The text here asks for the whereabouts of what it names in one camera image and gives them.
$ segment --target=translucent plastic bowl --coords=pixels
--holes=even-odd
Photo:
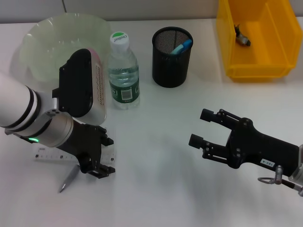
[[[36,24],[23,38],[20,61],[33,77],[47,82],[59,78],[59,68],[82,48],[94,49],[104,64],[110,51],[111,29],[105,20],[86,14],[65,13]]]

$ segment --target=green label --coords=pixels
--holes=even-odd
[[[139,97],[139,79],[129,87],[118,87],[113,85],[111,82],[109,82],[109,84],[112,91],[112,96],[117,102],[131,103],[136,100],[137,97]]]
[[[124,35],[124,33],[123,32],[117,32],[117,33],[113,34],[113,38],[117,37],[117,36],[121,36],[121,35]]]

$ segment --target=green indicator light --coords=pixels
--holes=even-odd
[[[39,140],[37,140],[37,139],[35,139],[35,138],[28,138],[28,139],[31,140],[31,141],[34,141],[34,142],[36,142],[36,143],[39,142]]]

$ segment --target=black pen holder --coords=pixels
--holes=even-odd
[[[171,54],[188,39],[192,40],[188,49],[179,54]],[[184,83],[193,43],[191,34],[179,27],[165,27],[153,35],[152,78],[157,84],[162,87],[178,87]]]

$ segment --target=silver pen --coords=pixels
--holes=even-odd
[[[70,174],[68,174],[67,178],[64,180],[62,186],[59,188],[59,193],[61,193],[65,188],[67,188],[73,180],[78,175],[78,172],[80,170],[79,165],[75,165],[74,168],[71,170]]]

